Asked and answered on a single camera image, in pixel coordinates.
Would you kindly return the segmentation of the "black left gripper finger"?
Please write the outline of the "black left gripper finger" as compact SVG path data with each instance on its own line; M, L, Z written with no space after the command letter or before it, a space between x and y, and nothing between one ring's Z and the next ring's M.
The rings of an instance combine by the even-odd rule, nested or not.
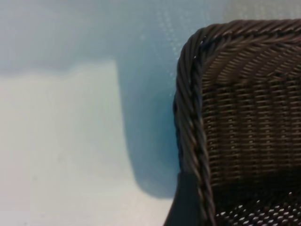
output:
M208 225L205 198L195 174L178 174L176 193L164 225Z

